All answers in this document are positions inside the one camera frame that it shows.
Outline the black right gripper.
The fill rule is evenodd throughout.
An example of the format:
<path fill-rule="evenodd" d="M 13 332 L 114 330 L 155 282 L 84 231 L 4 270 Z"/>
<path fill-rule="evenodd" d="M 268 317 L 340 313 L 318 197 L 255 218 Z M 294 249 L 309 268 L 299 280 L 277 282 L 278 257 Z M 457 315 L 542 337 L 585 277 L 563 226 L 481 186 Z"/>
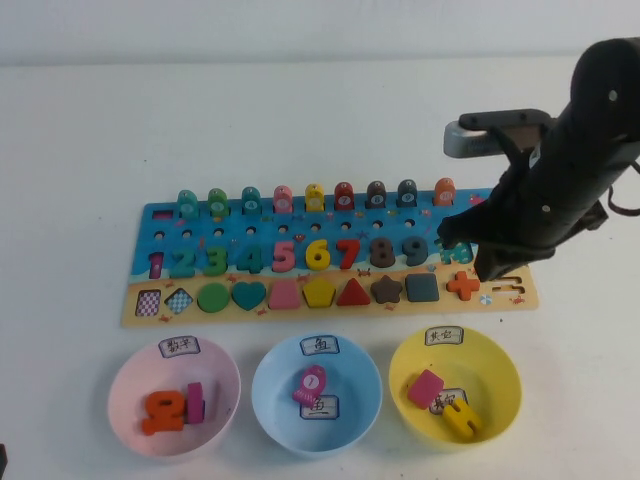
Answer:
<path fill-rule="evenodd" d="M 476 243 L 474 269 L 493 281 L 525 265 L 548 259 L 556 247 L 606 215 L 599 197 L 616 180 L 616 145 L 545 145 L 537 150 L 511 145 L 509 167 L 489 198 L 444 218 L 437 233 L 444 248 Z"/>

